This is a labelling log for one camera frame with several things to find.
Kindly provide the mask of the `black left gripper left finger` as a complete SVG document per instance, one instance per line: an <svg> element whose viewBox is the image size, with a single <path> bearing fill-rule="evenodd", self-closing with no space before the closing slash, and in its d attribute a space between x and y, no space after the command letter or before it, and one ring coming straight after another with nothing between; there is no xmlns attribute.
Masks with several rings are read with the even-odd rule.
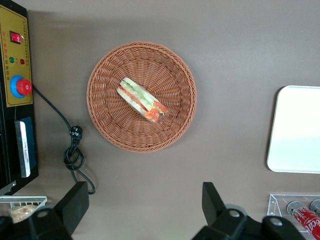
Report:
<svg viewBox="0 0 320 240"><path fill-rule="evenodd" d="M32 240L71 240L89 208L88 184L77 182L54 206L42 207L28 220Z"/></svg>

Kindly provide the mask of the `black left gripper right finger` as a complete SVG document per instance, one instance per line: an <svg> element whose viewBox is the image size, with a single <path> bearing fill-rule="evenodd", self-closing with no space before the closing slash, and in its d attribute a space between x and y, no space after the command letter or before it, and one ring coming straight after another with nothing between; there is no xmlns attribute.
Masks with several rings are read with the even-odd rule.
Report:
<svg viewBox="0 0 320 240"><path fill-rule="evenodd" d="M247 240L246 215L234 207L227 208L212 182L202 184L202 211L207 225L194 240Z"/></svg>

